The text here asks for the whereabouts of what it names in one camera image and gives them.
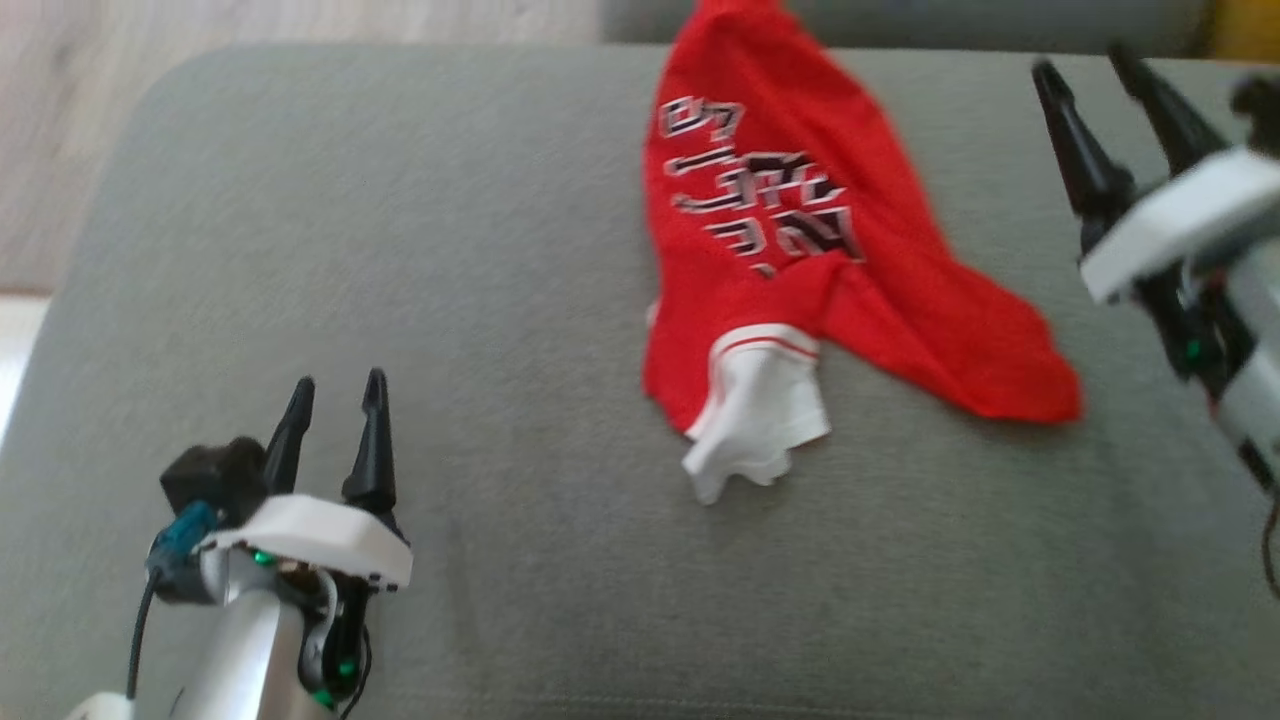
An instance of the black cable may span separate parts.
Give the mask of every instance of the black cable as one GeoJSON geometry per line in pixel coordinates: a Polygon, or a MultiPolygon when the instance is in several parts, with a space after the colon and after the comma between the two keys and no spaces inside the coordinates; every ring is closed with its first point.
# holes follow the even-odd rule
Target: black cable
{"type": "Polygon", "coordinates": [[[1262,571],[1266,574],[1271,594],[1280,600],[1280,582],[1276,582],[1276,568],[1271,560],[1271,542],[1275,539],[1277,524],[1280,524],[1280,495],[1271,503],[1271,514],[1267,515],[1267,524],[1262,528],[1262,571]]]}
{"type": "Polygon", "coordinates": [[[356,703],[360,702],[360,696],[365,694],[365,683],[369,682],[369,671],[374,669],[374,646],[369,642],[369,625],[360,629],[360,639],[365,643],[365,666],[360,671],[360,682],[356,683],[356,692],[352,693],[347,707],[342,708],[342,715],[338,720],[347,720],[347,716],[351,715],[356,703]]]}
{"type": "Polygon", "coordinates": [[[160,571],[152,570],[147,575],[147,585],[142,589],[142,602],[138,605],[138,618],[133,621],[133,642],[129,644],[129,676],[124,682],[124,698],[138,697],[138,662],[142,660],[142,630],[147,626],[147,612],[151,610],[151,598],[156,594],[156,584],[160,583],[160,571]]]}

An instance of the white plastic mount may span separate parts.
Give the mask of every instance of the white plastic mount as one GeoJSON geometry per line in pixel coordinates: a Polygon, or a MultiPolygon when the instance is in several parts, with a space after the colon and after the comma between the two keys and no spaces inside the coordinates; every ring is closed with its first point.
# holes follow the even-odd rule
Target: white plastic mount
{"type": "Polygon", "coordinates": [[[133,720],[133,702],[120,693],[97,693],[77,705],[67,720],[133,720]]]}
{"type": "Polygon", "coordinates": [[[364,578],[384,591],[407,587],[413,573],[408,544],[378,518],[308,495],[266,498],[247,523],[210,534],[201,550],[236,546],[364,578]]]}
{"type": "Polygon", "coordinates": [[[1107,302],[1277,202],[1280,163],[1243,146],[1224,150],[1135,204],[1084,258],[1080,275],[1094,302],[1107,302]]]}

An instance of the wooden floor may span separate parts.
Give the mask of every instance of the wooden floor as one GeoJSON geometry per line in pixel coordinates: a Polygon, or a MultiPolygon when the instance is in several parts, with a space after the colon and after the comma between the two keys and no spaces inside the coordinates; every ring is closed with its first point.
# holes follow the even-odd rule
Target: wooden floor
{"type": "Polygon", "coordinates": [[[599,36],[596,0],[0,0],[0,292],[56,290],[146,88],[230,44],[599,36]]]}

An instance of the blue connector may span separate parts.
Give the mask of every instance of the blue connector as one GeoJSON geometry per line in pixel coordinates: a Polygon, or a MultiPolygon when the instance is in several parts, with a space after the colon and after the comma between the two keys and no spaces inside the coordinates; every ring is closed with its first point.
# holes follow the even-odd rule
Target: blue connector
{"type": "Polygon", "coordinates": [[[212,506],[202,500],[192,502],[151,542],[146,562],[147,573],[159,570],[161,578],[172,577],[187,562],[187,557],[200,541],[215,529],[218,529],[218,514],[212,506]]]}

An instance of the yellow object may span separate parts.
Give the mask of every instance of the yellow object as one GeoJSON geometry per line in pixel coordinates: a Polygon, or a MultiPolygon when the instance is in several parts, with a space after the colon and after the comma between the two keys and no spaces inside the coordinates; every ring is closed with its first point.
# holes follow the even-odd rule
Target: yellow object
{"type": "Polygon", "coordinates": [[[1280,0],[1219,0],[1213,56],[1280,63],[1280,0]]]}

